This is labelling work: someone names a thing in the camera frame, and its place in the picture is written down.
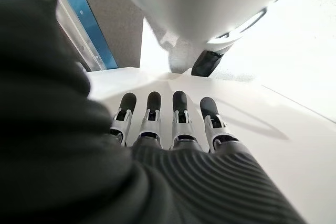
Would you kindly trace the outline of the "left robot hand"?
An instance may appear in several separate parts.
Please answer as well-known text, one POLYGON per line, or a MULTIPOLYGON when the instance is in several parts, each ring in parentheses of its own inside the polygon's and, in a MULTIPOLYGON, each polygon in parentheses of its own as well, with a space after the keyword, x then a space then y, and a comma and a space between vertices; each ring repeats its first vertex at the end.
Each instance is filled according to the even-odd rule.
POLYGON ((1 0, 1 223, 303 223, 238 141, 119 144, 56 5, 1 0))

